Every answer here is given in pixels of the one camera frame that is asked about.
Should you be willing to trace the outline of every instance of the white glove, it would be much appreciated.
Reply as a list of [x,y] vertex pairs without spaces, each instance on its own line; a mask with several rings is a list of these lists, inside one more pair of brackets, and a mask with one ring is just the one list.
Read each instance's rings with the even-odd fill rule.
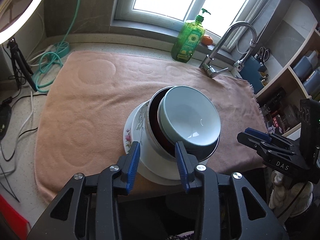
[[[271,173],[271,182],[274,189],[271,193],[269,207],[274,210],[276,216],[288,207],[304,185],[304,183],[297,183],[291,189],[286,189],[283,186],[284,179],[285,176],[278,171]],[[308,209],[312,202],[312,191],[313,185],[309,181],[295,202],[279,217],[281,224],[284,224],[288,217],[298,216]]]

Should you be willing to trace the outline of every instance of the window frame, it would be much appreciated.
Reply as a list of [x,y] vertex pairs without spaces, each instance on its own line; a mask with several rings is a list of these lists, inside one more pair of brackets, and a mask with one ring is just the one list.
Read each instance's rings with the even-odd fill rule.
[[[133,9],[135,0],[118,0],[115,20],[142,22],[176,30],[179,32],[186,20],[195,19],[196,15],[199,13],[201,7],[204,4],[204,1],[205,0],[192,0],[189,9],[184,16],[184,19],[179,20],[153,12]],[[258,15],[264,2],[265,0],[246,0],[232,23],[236,21],[251,22]],[[236,42],[244,34],[244,32],[245,28],[239,28],[238,30],[235,30],[227,39],[224,46],[222,46],[222,49],[231,52],[231,50],[235,47]],[[205,33],[212,37],[214,45],[217,44],[217,42],[220,40],[220,36],[216,35],[213,32],[206,30]]]

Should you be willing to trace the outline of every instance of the scissors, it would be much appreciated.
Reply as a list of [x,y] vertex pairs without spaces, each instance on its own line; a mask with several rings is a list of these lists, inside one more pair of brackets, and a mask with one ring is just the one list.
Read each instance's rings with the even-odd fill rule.
[[263,66],[264,63],[269,59],[269,57],[270,49],[265,49],[264,47],[261,47],[259,50],[260,66]]

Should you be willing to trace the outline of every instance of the light blue bowl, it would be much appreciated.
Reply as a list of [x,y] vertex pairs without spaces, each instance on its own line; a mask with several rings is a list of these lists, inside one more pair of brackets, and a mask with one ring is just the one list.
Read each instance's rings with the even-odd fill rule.
[[160,106],[161,126],[174,143],[187,149],[214,143],[221,129],[220,117],[212,102],[200,91],[187,87],[171,88]]

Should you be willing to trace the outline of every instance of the faucet spout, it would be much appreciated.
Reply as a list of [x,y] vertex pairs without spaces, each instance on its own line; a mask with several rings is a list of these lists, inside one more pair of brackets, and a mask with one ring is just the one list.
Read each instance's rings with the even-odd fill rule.
[[245,60],[249,57],[249,55],[251,54],[253,48],[256,46],[256,44],[257,44],[257,32],[256,32],[255,28],[250,23],[245,22],[245,21],[235,22],[233,25],[231,25],[228,28],[226,33],[221,37],[221,39],[219,40],[217,45],[211,51],[210,55],[207,55],[205,57],[205,59],[203,60],[203,62],[201,63],[201,65],[199,66],[199,68],[203,69],[206,72],[207,76],[209,76],[210,78],[213,78],[213,77],[217,76],[218,74],[223,73],[223,72],[228,70],[228,68],[225,68],[225,69],[220,70],[220,71],[217,72],[210,66],[210,62],[217,55],[219,49],[221,49],[222,45],[226,42],[226,40],[231,35],[231,33],[235,29],[237,29],[239,27],[247,27],[247,28],[249,28],[251,30],[251,32],[252,32],[252,39],[250,41],[250,45],[249,45],[250,48],[249,48],[248,53],[244,56],[243,59],[238,60],[234,64],[234,68],[236,68],[238,71],[241,71],[242,68],[244,67]]

